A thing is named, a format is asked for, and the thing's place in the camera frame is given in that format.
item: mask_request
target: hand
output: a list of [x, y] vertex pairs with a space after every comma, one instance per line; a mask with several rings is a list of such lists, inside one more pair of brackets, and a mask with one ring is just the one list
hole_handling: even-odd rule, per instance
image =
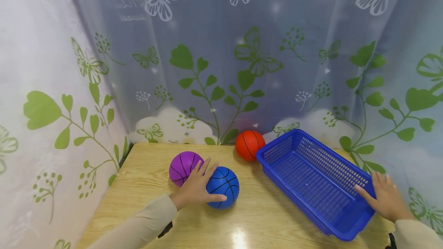
[[202, 162], [198, 161], [197, 165], [182, 187], [169, 196], [174, 205], [177, 207], [178, 211], [189, 204], [222, 202], [228, 199], [223, 194], [209, 194], [206, 191], [206, 184], [208, 184], [209, 178], [218, 167], [218, 163], [215, 163], [210, 169], [207, 170], [210, 161], [211, 158], [208, 158], [202, 167], [200, 167]]
[[379, 215], [394, 223], [397, 220], [415, 219], [389, 175], [384, 177], [378, 172], [373, 172], [372, 183], [377, 199], [374, 199], [358, 185], [355, 186], [355, 189]]

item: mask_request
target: basketball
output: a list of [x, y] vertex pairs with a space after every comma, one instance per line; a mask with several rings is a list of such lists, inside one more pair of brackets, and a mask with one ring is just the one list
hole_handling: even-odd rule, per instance
[[265, 146], [265, 139], [256, 131], [242, 132], [235, 140], [237, 154], [246, 161], [255, 161], [255, 154], [263, 146]]
[[217, 167], [206, 185], [210, 194], [224, 194], [228, 199], [224, 202], [210, 202], [208, 205], [215, 209], [227, 209], [234, 204], [238, 198], [240, 184], [236, 174], [229, 168]]
[[175, 156], [169, 166], [169, 179], [171, 179], [176, 186], [181, 187], [188, 179], [198, 161], [202, 161], [203, 165], [203, 159], [197, 153], [192, 151], [181, 152]]

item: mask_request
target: beige sleeve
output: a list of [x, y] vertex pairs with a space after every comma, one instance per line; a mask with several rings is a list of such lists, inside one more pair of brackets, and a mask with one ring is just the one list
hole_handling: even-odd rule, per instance
[[416, 220], [398, 220], [394, 237], [398, 249], [443, 249], [435, 231]]
[[100, 237], [88, 249], [140, 249], [154, 240], [176, 214], [177, 208], [171, 198], [163, 195]]

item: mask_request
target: table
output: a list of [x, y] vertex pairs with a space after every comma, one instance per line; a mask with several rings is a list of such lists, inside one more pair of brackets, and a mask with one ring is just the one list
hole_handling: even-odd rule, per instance
[[[384, 249], [393, 223], [376, 214], [352, 242], [322, 234], [269, 180], [258, 162], [239, 158], [233, 146], [135, 144], [87, 226], [78, 249], [136, 214], [150, 201], [177, 189], [169, 180], [171, 160], [183, 151], [212, 157], [233, 170], [240, 182], [237, 202], [230, 209], [190, 206], [177, 214], [174, 227], [145, 248], [156, 249]], [[336, 150], [350, 160], [346, 152]]]

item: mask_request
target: basket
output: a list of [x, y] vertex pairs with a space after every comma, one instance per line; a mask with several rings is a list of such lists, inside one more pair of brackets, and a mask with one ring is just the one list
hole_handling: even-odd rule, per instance
[[355, 185], [371, 196], [371, 176], [302, 130], [295, 129], [257, 152], [263, 172], [326, 235], [351, 241], [374, 210]]

